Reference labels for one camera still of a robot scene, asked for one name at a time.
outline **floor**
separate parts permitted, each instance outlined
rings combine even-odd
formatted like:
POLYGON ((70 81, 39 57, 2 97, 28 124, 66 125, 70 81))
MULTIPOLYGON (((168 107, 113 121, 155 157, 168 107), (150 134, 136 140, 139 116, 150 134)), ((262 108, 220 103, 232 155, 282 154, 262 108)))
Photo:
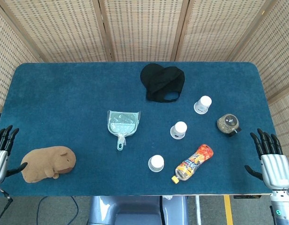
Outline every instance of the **floor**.
MULTIPOLYGON (((79 213, 72 225, 86 225, 89 215, 90 197, 74 196, 79 213)), ((13 197, 14 202, 0 220, 0 225, 35 225, 37 206, 42 197, 13 197)), ((232 216, 235 225, 273 225, 269 209, 269 196, 260 199, 231 200, 232 216)), ((0 212, 6 199, 0 198, 0 212)), ((189 225, 196 225, 194 197, 188 198, 189 225)), ((203 225, 226 225, 223 196, 201 196, 201 219, 203 225)), ((71 197, 48 197, 40 205, 39 225, 67 225, 76 214, 76 205, 71 197)))

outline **dustpan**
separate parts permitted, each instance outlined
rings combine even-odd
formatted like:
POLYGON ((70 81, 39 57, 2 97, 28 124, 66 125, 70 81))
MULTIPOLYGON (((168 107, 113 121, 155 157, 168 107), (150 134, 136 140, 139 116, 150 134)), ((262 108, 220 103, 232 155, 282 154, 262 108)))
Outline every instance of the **dustpan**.
POLYGON ((121 151, 126 145, 125 137, 136 132, 139 120, 140 112, 108 111, 108 130, 118 137, 117 150, 121 151))

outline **table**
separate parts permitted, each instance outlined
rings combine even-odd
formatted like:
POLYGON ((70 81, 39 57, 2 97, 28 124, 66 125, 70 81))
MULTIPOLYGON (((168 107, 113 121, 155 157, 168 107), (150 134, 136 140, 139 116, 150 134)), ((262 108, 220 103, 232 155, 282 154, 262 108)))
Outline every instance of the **table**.
POLYGON ((15 71, 0 119, 16 136, 8 168, 17 167, 33 149, 63 145, 76 154, 76 166, 57 180, 28 184, 21 174, 1 185, 13 195, 201 195, 262 194, 270 190, 249 175, 244 165, 260 171, 249 135, 261 128, 274 133, 257 68, 248 62, 159 62, 177 66, 185 84, 177 102, 145 99, 140 72, 148 62, 26 63, 15 71), (193 104, 203 95, 213 102, 198 115, 193 104), (116 150, 117 137, 107 129, 107 111, 138 112, 136 133, 116 150), (234 114, 242 131, 221 133, 216 120, 234 114), (170 135, 177 121, 188 130, 182 140, 170 135), (201 144, 214 156, 188 180, 174 184, 176 166, 201 144), (160 154, 164 169, 154 173, 148 159, 160 154))

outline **jar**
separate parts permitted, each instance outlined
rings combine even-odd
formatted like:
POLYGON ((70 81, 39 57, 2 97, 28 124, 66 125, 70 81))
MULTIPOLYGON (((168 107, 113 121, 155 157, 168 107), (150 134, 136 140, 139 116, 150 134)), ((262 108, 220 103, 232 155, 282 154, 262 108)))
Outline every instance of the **jar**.
POLYGON ((241 131, 239 121, 233 114, 225 114, 219 118, 217 121, 217 127, 221 132, 228 134, 230 137, 241 131))

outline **robotic hand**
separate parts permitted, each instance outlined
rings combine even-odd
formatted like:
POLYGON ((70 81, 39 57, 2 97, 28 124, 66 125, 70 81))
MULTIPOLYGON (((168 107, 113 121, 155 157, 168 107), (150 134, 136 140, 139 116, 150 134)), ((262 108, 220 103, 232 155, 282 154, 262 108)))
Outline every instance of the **robotic hand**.
POLYGON ((7 127, 6 129, 0 130, 0 183, 4 181, 5 177, 9 177, 13 174, 16 174, 22 171, 28 164, 28 163, 23 163, 16 169, 7 170, 8 158, 11 153, 13 141, 15 139, 15 135, 19 131, 19 129, 17 128, 13 130, 13 132, 10 133, 11 129, 12 129, 12 125, 7 127))
POLYGON ((264 181, 264 184, 272 190, 270 210, 275 225, 289 225, 289 163, 283 155, 279 139, 275 135, 269 135, 258 129, 260 139, 251 133, 259 160, 262 173, 256 172, 250 166, 245 165, 247 172, 264 181))

